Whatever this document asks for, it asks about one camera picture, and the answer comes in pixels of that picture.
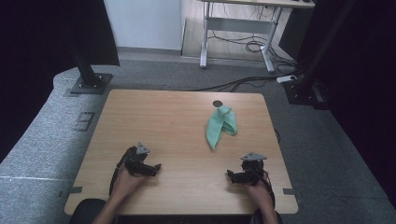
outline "black curtain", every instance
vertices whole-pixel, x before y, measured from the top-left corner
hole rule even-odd
[[[314,29],[320,26],[320,15],[342,8],[339,1],[323,2],[328,6],[315,8],[312,20],[317,20],[307,31],[307,46],[309,40],[317,44],[326,38],[322,32],[316,35]],[[396,3],[345,2],[354,2],[353,7],[309,75],[327,85],[330,110],[395,206]],[[333,15],[334,19],[339,16],[336,11]],[[311,48],[304,51],[313,60],[318,57]]]
[[[57,74],[76,67],[70,31],[89,64],[120,65],[103,0],[0,3],[1,161],[47,101]]]

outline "desk leg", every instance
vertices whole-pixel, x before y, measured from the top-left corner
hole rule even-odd
[[[205,17],[204,17],[204,41],[201,46],[201,62],[200,67],[206,68],[206,58],[207,58],[207,24],[209,23],[209,9],[210,3],[204,3],[205,5]]]
[[[274,73],[275,69],[271,62],[271,56],[268,54],[268,49],[270,48],[271,42],[274,38],[274,34],[276,31],[277,24],[279,22],[280,14],[282,13],[282,9],[283,9],[283,7],[276,8],[275,18],[273,20],[273,24],[271,26],[270,33],[268,34],[267,43],[265,44],[264,47],[262,47],[262,57],[264,58],[265,65],[267,66],[267,70],[269,73]]]

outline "small black circle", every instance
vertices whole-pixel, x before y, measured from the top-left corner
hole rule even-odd
[[[222,101],[214,101],[213,106],[215,107],[221,107],[222,106]]]

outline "wire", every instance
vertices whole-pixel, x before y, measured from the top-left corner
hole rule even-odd
[[[253,86],[253,87],[255,87],[255,88],[260,88],[260,87],[265,86],[265,81],[264,81],[263,84],[260,85],[260,86],[253,85],[253,84],[251,84],[250,82],[242,82],[242,81],[241,81],[241,82],[235,84],[235,86],[233,87],[232,90],[230,90],[230,92],[236,91],[236,89],[237,89],[240,85],[243,85],[243,84],[248,84],[248,85],[251,85],[251,86]],[[230,86],[231,86],[231,85],[228,85],[228,86],[226,86],[226,87],[223,87],[223,88],[219,89],[218,91],[223,91],[223,90],[229,88]]]
[[[213,6],[214,6],[214,5],[215,5],[215,4],[213,3],[213,4],[212,4],[212,8],[211,8],[211,9],[212,9],[212,10],[211,10],[211,16],[213,15]],[[223,10],[224,10],[224,13],[226,14],[226,16],[229,18],[228,14],[227,14],[227,12],[226,12],[225,4],[223,4]],[[263,15],[263,14],[264,14],[264,13],[263,13],[263,10],[264,10],[264,7],[262,7],[262,10],[260,10],[260,7],[255,7],[253,13],[249,16],[249,18],[251,18],[252,15],[257,11],[257,20],[258,20],[258,21],[260,21],[260,20],[262,19],[262,17],[264,17],[265,20],[267,20],[268,17],[272,16],[271,20],[274,19],[275,11],[276,11],[276,8],[275,8],[275,7],[274,7],[273,11],[272,11],[270,14],[267,13],[267,12],[269,11],[269,10],[267,9],[267,10],[265,10],[265,11],[266,11],[265,15]],[[252,34],[252,36],[249,36],[249,37],[238,38],[238,39],[229,39],[229,38],[220,37],[220,36],[216,35],[215,32],[214,32],[213,30],[212,30],[212,34],[213,34],[213,36],[209,36],[208,39],[209,39],[209,38],[216,38],[217,40],[220,40],[220,41],[226,41],[226,42],[230,42],[230,43],[234,43],[234,44],[238,44],[238,45],[245,45],[245,49],[246,49],[248,52],[253,52],[253,53],[261,52],[261,51],[262,51],[262,46],[265,46],[265,43],[263,43],[263,42],[260,41],[260,40],[267,41],[266,38],[261,37],[261,36],[257,36],[257,35],[255,35],[255,34]],[[250,39],[250,38],[251,38],[252,40],[250,40],[250,41],[248,41],[248,42],[241,42],[241,41],[244,41],[244,40],[248,40],[248,39]],[[273,60],[274,60],[275,62],[279,63],[279,65],[276,67],[276,69],[277,69],[281,74],[286,75],[287,73],[284,72],[284,71],[282,71],[282,70],[280,69],[280,67],[282,67],[282,66],[290,66],[290,67],[295,67],[295,66],[297,66],[297,62],[296,62],[296,61],[294,61],[294,60],[289,60],[289,59],[286,59],[286,58],[284,58],[284,57],[279,56],[279,54],[277,53],[277,50],[274,49],[272,46],[269,47],[268,52],[271,54]],[[293,71],[293,74],[297,75],[297,74],[301,74],[302,72],[303,72],[303,71],[301,71],[301,70],[295,70],[295,71]]]
[[[223,3],[223,8],[224,8],[224,14],[227,16],[227,18],[230,18],[227,14],[227,12],[225,11],[225,3]]]
[[[272,80],[275,79],[276,77],[245,77],[245,78],[241,78],[238,79],[236,81],[232,81],[223,85],[218,85],[218,86],[214,86],[214,87],[207,87],[207,88],[202,88],[202,89],[198,89],[198,90],[192,90],[192,91],[208,91],[208,90],[213,90],[216,88],[221,88],[221,87],[229,87],[230,85],[233,84],[237,84],[239,82],[247,82],[247,81],[254,81],[254,80]]]
[[[275,131],[275,134],[276,134],[277,143],[279,144],[280,143],[280,134],[277,131],[277,129],[274,129],[274,131]]]
[[[271,184],[271,180],[270,180],[270,176],[268,175],[268,173],[266,172],[266,171],[264,171],[263,169],[263,171],[267,174],[267,179],[268,179],[268,181],[266,181],[262,176],[260,176],[259,174],[257,174],[256,172],[254,172],[250,167],[247,167],[247,169],[251,172],[251,173],[253,173],[255,176],[257,176],[259,179],[260,179],[260,181],[265,185],[265,187],[268,189],[268,193],[272,193],[273,192],[273,190],[272,190],[272,184]]]

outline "black tape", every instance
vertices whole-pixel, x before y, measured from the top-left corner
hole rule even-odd
[[[295,195],[295,191],[294,189],[283,189],[283,193],[284,194],[288,194],[288,195]]]
[[[81,193],[82,192],[82,187],[73,187],[69,190],[69,194],[72,193]]]
[[[81,112],[79,113],[76,125],[73,131],[87,132],[93,120],[94,112]]]

